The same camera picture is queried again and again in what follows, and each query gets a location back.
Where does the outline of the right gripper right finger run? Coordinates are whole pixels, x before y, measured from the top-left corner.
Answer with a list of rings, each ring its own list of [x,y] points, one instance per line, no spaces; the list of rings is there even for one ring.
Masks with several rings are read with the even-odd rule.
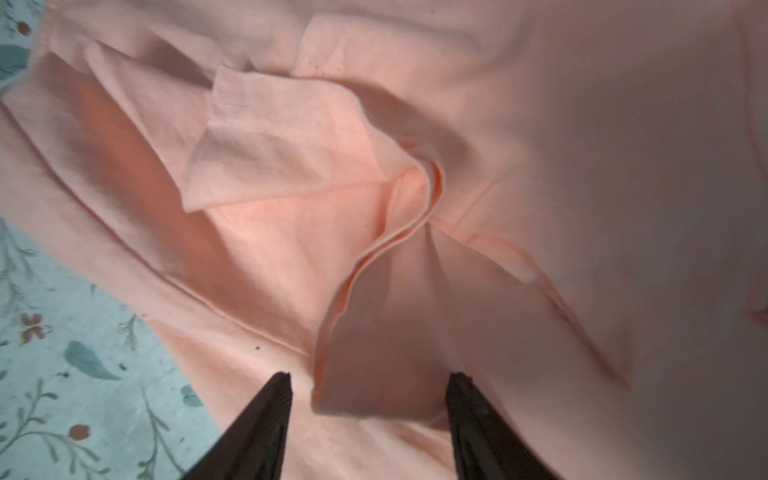
[[[445,394],[460,480],[555,480],[464,373],[450,375]]]

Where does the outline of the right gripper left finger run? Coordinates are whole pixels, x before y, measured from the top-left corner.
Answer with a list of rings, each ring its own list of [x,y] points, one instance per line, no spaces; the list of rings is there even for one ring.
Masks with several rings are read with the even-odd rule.
[[[291,376],[274,374],[183,480],[278,480],[293,392]]]

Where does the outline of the peach orange t-shirt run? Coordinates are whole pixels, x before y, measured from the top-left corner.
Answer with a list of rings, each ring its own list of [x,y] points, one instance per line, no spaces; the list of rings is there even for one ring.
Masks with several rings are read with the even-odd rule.
[[[763,1],[51,1],[1,213],[291,479],[453,476],[470,376],[564,479],[767,475]]]

